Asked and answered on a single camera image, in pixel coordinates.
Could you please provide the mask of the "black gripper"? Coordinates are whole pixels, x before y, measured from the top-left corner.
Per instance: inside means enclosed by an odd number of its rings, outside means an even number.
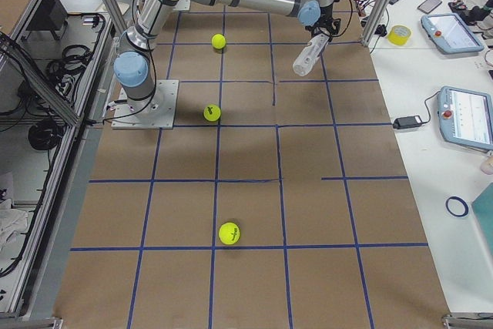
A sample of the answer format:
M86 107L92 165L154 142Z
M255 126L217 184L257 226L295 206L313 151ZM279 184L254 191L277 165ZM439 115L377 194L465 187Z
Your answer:
M323 8L321 16L314 25L305 26L305 30L310 32L311 36L326 35L329 39L338 37L340 33L341 18L333 17L331 8Z

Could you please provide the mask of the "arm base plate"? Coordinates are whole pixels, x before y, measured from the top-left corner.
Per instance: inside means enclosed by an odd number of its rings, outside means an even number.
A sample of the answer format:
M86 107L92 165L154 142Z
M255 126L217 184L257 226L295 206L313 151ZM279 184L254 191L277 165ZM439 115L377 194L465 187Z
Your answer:
M176 113L179 81L158 79L156 92L151 99L137 102L127 98L124 88L119 99L124 103L116 106L112 120L113 129L172 129Z

